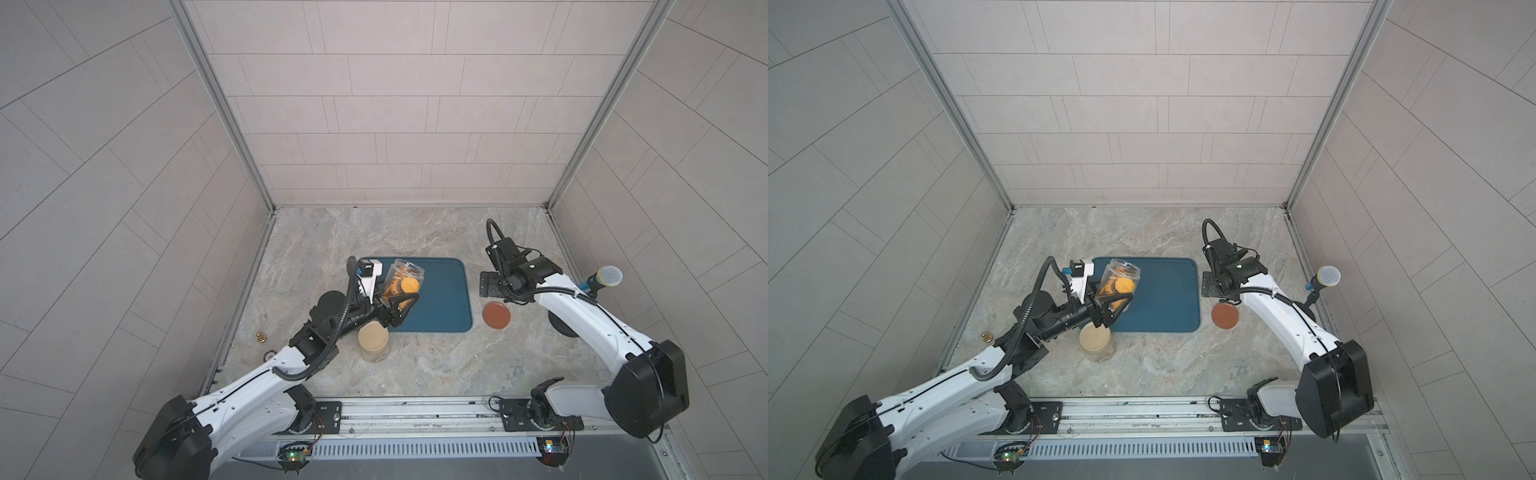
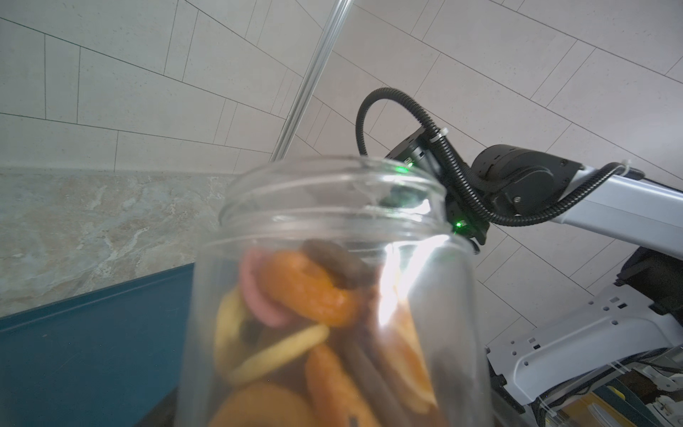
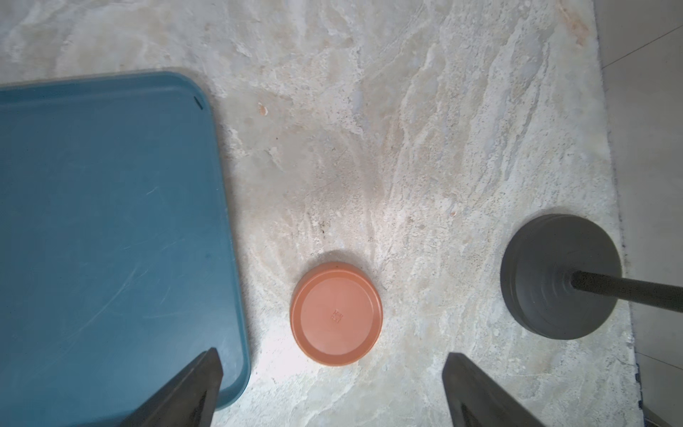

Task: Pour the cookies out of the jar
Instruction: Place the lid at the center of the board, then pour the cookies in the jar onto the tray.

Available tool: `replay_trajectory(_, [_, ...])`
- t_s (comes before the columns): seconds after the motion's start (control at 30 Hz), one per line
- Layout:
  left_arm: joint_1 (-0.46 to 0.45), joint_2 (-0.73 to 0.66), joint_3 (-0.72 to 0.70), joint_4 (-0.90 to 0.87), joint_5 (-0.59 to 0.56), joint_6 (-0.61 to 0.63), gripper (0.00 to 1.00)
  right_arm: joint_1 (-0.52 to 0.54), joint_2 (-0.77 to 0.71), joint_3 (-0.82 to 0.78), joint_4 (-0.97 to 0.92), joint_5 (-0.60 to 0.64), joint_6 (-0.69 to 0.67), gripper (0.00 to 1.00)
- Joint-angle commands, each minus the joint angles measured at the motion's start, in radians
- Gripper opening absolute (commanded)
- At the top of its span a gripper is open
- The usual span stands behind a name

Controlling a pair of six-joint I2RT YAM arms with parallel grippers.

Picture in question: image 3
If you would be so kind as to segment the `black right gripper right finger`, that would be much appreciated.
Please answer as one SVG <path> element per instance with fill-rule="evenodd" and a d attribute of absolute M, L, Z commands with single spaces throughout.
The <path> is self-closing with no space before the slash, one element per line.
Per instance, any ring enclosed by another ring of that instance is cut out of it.
<path fill-rule="evenodd" d="M 448 354 L 442 382 L 453 426 L 544 426 L 462 353 Z"/>

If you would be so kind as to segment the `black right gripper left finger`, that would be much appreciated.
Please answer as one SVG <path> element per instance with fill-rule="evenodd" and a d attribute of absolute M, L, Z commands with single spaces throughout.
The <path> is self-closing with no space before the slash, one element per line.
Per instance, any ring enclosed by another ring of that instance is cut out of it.
<path fill-rule="evenodd" d="M 219 353 L 210 348 L 193 359 L 120 426 L 210 426 L 222 377 Z"/>

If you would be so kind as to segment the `terracotta jar lid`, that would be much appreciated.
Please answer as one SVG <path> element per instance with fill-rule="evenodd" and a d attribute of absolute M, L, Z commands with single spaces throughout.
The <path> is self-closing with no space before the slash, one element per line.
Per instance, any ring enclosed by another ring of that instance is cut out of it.
<path fill-rule="evenodd" d="M 290 306 L 293 339 L 319 364 L 350 365 L 382 331 L 382 300 L 370 278 L 349 263 L 321 263 L 298 282 Z"/>

